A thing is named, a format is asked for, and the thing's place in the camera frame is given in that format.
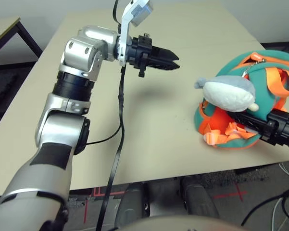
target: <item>white plush toy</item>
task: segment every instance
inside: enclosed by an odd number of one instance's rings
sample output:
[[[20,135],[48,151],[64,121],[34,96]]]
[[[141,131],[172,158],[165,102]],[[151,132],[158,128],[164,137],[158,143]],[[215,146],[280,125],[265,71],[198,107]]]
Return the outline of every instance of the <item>white plush toy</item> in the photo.
[[[226,111],[259,110],[253,84],[241,76],[217,76],[210,80],[200,78],[195,88],[202,88],[206,101]]]

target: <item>metal chain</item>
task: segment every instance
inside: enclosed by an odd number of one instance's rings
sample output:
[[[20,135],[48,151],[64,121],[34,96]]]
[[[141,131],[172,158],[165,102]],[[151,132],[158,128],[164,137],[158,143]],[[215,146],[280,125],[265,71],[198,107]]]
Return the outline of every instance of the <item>metal chain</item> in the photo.
[[[256,61],[254,63],[252,63],[250,66],[247,67],[247,69],[242,73],[242,77],[244,78],[246,76],[246,74],[248,74],[248,71],[250,70],[251,67],[253,67],[254,65],[260,64],[260,63],[265,63],[266,59],[262,59],[260,61]]]

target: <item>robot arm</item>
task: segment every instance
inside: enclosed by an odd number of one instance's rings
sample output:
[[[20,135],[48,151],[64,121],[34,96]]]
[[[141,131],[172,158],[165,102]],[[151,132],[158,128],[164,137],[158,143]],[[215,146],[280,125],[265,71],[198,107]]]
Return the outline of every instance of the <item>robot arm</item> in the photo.
[[[141,23],[151,10],[146,7],[150,6],[149,1],[144,5],[143,2],[132,0],[124,11],[126,17],[133,15],[130,21],[134,24]],[[129,62],[140,69],[142,77],[147,66],[179,68],[173,62],[178,57],[169,50],[153,47],[148,35],[127,42],[125,20],[123,16],[121,35],[99,26],[85,26],[67,42],[57,82],[47,97],[35,133],[38,150],[17,171],[0,199],[0,231],[63,229],[68,219],[66,202],[72,159],[87,143],[90,120],[84,115],[90,108],[91,91],[103,60]]]
[[[227,112],[237,123],[258,132],[260,139],[272,145],[289,147],[289,113],[273,109],[267,115],[267,121],[253,117],[247,112]]]

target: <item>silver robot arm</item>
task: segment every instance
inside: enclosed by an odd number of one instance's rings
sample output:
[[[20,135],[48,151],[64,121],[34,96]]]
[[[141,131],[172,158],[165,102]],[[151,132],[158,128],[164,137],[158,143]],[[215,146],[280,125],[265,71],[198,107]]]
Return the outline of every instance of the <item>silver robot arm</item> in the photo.
[[[124,12],[129,15],[124,25],[141,23],[152,10],[148,4],[148,0],[146,4],[143,0],[132,0],[129,10]],[[0,231],[63,229],[68,219],[66,203],[72,159],[87,143],[90,121],[83,115],[90,108],[91,91],[103,60],[118,59],[121,44],[126,44],[120,63],[128,62],[140,69],[141,77],[147,66],[163,70],[179,68],[173,62],[178,57],[169,50],[152,46],[149,35],[129,39],[127,43],[120,37],[129,35],[86,26],[67,42],[57,82],[47,97],[35,133],[38,150],[17,171],[0,199]]]

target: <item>table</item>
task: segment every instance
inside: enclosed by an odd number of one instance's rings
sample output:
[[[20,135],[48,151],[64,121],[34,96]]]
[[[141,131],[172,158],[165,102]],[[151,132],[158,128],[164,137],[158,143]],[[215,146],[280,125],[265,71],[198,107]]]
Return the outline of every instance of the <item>table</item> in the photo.
[[[42,54],[41,48],[30,36],[28,31],[20,22],[19,17],[1,18],[0,19],[0,49],[13,37],[16,33],[24,40],[37,57]]]
[[[69,38],[85,25],[116,28],[111,9],[69,14],[35,64],[0,122],[0,194],[35,152],[34,132],[47,94],[56,81],[59,61]],[[125,77],[125,143],[115,184],[260,166],[289,160],[289,148],[257,143],[240,152],[206,145],[194,128],[202,91],[199,77],[213,77],[235,56],[263,47],[219,2],[168,3],[154,6],[130,34],[147,32],[155,46],[179,56],[175,71],[147,69],[145,78],[127,67]],[[88,141],[112,135],[118,125],[118,62],[103,62],[92,92]],[[73,159],[71,189],[104,186],[120,135],[88,146]]]

